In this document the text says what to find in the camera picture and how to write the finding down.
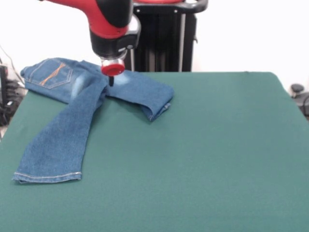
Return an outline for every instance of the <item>white backdrop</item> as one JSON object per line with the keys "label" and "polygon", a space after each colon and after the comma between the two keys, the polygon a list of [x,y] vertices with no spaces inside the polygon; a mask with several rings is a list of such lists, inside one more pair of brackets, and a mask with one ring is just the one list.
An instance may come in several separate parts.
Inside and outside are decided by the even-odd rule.
{"label": "white backdrop", "polygon": [[[99,64],[86,17],[76,9],[0,0],[0,22],[0,44],[18,70],[48,57]],[[270,71],[286,89],[308,88],[308,28],[309,0],[210,0],[198,15],[193,71]]]}

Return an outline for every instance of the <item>orange stitching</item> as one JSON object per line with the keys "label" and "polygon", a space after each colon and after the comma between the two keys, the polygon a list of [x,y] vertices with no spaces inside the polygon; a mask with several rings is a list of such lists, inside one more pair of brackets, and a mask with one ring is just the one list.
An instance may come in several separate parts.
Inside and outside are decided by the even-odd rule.
{"label": "orange stitching", "polygon": [[58,73],[59,73],[59,71],[60,71],[60,69],[62,69],[62,68],[65,67],[65,66],[66,66],[66,65],[65,65],[64,63],[61,63],[60,66],[59,66],[52,74],[50,74],[45,80],[43,80],[43,81],[40,82],[40,85],[42,85],[42,86],[45,85],[46,82],[47,82],[49,79],[51,79],[51,78],[57,76]]}

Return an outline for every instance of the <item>green table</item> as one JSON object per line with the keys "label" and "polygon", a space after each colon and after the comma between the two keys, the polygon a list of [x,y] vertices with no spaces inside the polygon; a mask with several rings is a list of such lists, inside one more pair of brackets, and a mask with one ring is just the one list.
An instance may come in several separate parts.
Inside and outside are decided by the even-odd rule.
{"label": "green table", "polygon": [[0,143],[1,232],[309,231],[309,127],[271,73],[149,73],[172,85],[150,123],[107,100],[81,181],[11,181],[65,105],[29,93]]}

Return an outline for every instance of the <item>blue jeans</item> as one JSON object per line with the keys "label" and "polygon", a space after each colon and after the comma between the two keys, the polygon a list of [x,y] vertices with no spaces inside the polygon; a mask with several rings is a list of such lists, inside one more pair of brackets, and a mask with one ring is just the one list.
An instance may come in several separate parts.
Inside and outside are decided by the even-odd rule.
{"label": "blue jeans", "polygon": [[100,67],[63,58],[42,61],[22,72],[26,88],[68,103],[27,146],[13,180],[56,183],[82,178],[82,160],[95,110],[105,96],[139,104],[150,121],[166,111],[173,88],[137,72],[125,71],[113,87]]}

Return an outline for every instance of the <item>jeans back pocket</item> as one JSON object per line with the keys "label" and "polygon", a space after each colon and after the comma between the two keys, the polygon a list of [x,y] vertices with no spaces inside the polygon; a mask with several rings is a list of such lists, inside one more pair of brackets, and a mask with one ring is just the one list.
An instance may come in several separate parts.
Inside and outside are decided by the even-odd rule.
{"label": "jeans back pocket", "polygon": [[46,59],[39,63],[25,79],[29,83],[52,89],[71,81],[73,69],[59,59]]}

